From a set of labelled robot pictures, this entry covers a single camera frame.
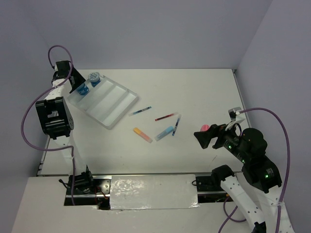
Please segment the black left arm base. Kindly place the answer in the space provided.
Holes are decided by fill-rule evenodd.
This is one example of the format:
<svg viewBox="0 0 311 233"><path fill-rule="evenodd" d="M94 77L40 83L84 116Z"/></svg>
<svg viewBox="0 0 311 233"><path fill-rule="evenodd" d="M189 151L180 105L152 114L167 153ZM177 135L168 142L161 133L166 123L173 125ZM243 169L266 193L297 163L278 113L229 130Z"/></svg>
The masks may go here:
<svg viewBox="0 0 311 233"><path fill-rule="evenodd" d="M65 189L65 206L95 206L99 210L109 210L111 178L92 175L89 170L68 181L58 180Z"/></svg>

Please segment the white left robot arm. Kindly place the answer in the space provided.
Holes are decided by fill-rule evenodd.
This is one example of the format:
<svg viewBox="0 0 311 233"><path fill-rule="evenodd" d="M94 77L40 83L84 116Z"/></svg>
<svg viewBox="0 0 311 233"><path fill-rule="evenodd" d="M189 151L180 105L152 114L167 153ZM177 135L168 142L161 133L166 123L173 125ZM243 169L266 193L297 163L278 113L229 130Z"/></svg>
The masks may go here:
<svg viewBox="0 0 311 233"><path fill-rule="evenodd" d="M73 67L70 61L59 61L55 64L52 79L52 90L43 100L38 100L35 108L44 134L59 147L69 167L69 180L86 174L87 165L76 147L73 130L74 121L66 103L66 96L74 91L85 79Z"/></svg>

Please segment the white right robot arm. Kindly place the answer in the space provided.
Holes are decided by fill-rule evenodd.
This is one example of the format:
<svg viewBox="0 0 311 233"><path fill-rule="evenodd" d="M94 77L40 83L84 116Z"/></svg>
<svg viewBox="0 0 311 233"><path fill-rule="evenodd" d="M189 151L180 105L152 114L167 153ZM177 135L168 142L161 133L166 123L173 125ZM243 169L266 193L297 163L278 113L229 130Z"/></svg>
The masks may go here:
<svg viewBox="0 0 311 233"><path fill-rule="evenodd" d="M225 124L213 124L206 131L195 132L194 136L203 149L216 138L214 149L225 148L242 162L242 173L260 205L254 203L228 165L212 170L212 186L224 190L231 197L253 233L294 232L285 203L281 200L285 182L277 166L265 154L267 142L263 134L257 129L246 128L237 135L235 128L226 127Z"/></svg>

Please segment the blue slime jar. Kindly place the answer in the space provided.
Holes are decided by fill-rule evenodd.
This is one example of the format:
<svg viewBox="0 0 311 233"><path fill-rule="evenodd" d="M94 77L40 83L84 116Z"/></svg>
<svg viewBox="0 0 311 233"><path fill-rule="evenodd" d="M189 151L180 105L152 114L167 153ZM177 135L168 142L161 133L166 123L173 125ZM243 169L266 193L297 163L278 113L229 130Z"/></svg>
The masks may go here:
<svg viewBox="0 0 311 233"><path fill-rule="evenodd" d="M85 85L84 83L81 84L77 89L76 91L81 95L81 96L85 96L88 94L89 92L89 88L87 85Z"/></svg>
<svg viewBox="0 0 311 233"><path fill-rule="evenodd" d="M99 72L92 72L88 75L88 80L92 87L97 86L101 82L101 76Z"/></svg>

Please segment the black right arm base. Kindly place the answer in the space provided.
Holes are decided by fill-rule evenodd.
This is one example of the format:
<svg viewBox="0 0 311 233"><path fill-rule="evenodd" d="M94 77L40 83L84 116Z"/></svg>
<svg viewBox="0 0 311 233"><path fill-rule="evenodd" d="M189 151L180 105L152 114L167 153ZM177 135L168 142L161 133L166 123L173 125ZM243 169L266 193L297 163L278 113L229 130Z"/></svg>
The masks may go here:
<svg viewBox="0 0 311 233"><path fill-rule="evenodd" d="M228 197L227 193L213 181L211 175L195 176L191 184L196 187L199 204L223 203Z"/></svg>

